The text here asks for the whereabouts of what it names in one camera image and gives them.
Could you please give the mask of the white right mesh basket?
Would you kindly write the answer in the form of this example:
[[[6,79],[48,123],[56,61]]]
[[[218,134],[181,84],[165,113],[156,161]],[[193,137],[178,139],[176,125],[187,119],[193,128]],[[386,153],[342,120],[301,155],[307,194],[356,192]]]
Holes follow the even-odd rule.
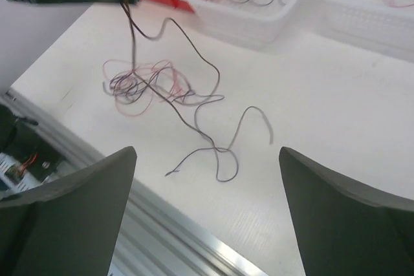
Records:
[[[413,60],[413,0],[320,0],[338,37]]]

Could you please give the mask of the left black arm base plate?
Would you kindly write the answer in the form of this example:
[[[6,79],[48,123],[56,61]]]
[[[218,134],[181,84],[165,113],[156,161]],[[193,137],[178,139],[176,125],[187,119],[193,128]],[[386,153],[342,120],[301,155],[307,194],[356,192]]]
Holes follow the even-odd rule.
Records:
[[[1,152],[21,163],[40,181],[58,171],[65,157],[36,131],[39,123],[1,106]]]

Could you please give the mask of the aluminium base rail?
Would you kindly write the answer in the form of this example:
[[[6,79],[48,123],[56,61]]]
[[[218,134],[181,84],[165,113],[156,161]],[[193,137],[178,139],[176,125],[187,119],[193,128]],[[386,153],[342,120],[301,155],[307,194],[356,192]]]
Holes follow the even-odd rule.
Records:
[[[35,131],[77,168],[104,158],[15,92],[1,104],[35,119]],[[264,275],[264,271],[135,180],[113,254],[114,275]]]

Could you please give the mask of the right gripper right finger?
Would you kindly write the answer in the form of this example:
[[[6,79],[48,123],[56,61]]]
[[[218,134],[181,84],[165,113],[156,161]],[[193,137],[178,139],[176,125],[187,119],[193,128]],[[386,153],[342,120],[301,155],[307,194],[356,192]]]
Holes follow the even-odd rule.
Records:
[[[282,147],[279,166],[306,275],[412,275],[413,201]]]

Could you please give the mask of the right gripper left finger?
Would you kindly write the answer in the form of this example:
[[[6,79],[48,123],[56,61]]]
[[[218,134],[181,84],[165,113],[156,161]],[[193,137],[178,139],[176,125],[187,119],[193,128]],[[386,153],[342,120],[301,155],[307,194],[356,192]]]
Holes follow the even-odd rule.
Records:
[[[1,200],[2,275],[107,275],[136,151]]]

